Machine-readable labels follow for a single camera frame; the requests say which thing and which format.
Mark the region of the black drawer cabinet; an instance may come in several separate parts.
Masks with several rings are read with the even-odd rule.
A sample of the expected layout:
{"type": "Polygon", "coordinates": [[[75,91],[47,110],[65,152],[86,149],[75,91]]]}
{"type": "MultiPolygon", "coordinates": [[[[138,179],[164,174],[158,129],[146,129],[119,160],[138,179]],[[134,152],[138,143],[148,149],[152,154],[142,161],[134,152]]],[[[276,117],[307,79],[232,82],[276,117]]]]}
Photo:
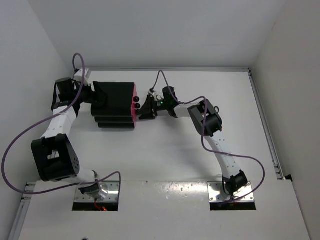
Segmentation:
{"type": "Polygon", "coordinates": [[[133,129],[136,126],[137,97],[133,82],[93,82],[91,115],[101,129],[133,129]]]}

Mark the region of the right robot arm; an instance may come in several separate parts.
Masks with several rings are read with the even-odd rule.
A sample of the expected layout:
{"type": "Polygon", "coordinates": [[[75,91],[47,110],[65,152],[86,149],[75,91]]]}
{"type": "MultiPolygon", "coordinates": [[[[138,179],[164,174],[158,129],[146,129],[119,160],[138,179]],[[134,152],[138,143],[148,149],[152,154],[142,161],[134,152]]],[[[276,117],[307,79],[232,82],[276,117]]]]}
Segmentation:
{"type": "Polygon", "coordinates": [[[166,111],[175,119],[190,118],[201,136],[201,143],[207,142],[209,150],[215,154],[222,173],[222,189],[227,201],[235,199],[235,193],[245,187],[248,179],[230,153],[222,131],[222,118],[219,110],[203,96],[189,102],[178,100],[175,88],[167,86],[162,89],[163,97],[158,97],[154,88],[148,91],[146,101],[137,110],[140,120],[153,120],[158,112],[166,111]]]}

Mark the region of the pink drawer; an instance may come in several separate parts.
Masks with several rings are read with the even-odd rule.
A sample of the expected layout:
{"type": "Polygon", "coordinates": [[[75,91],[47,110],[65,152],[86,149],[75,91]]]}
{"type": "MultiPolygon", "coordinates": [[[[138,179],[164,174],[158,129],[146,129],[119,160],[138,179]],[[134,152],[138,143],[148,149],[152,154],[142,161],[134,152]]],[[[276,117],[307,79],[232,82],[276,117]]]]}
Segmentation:
{"type": "Polygon", "coordinates": [[[137,86],[134,83],[133,84],[133,91],[132,91],[132,103],[131,103],[131,112],[132,112],[132,106],[135,103],[139,103],[140,104],[140,98],[138,97],[138,93],[137,93],[137,86]]]}
{"type": "Polygon", "coordinates": [[[141,105],[139,103],[134,103],[132,105],[131,114],[132,114],[133,122],[137,121],[137,114],[139,113],[140,107],[141,105]]]}

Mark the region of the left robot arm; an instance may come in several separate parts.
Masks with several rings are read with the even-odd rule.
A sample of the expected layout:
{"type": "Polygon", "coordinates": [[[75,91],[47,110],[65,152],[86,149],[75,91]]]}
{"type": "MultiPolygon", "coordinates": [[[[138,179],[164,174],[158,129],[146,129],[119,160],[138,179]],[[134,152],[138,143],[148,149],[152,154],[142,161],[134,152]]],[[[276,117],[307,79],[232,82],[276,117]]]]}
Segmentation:
{"type": "Polygon", "coordinates": [[[40,139],[31,143],[31,151],[44,182],[83,184],[79,191],[95,199],[101,199],[104,185],[97,183],[99,176],[94,170],[80,166],[79,158],[69,140],[72,125],[77,119],[82,99],[69,108],[78,93],[80,82],[61,78],[55,82],[51,110],[54,117],[40,139]]]}

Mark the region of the pink top drawer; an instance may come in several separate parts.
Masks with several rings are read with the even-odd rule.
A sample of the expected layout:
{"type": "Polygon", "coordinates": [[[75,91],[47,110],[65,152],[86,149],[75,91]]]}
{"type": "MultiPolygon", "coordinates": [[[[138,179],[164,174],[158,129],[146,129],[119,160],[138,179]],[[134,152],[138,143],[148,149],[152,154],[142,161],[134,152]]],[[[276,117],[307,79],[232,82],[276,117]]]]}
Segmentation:
{"type": "Polygon", "coordinates": [[[131,103],[131,112],[132,112],[132,106],[135,103],[139,103],[140,104],[140,98],[138,97],[138,93],[137,93],[137,86],[134,83],[133,84],[133,91],[132,91],[132,103],[131,103]]]}

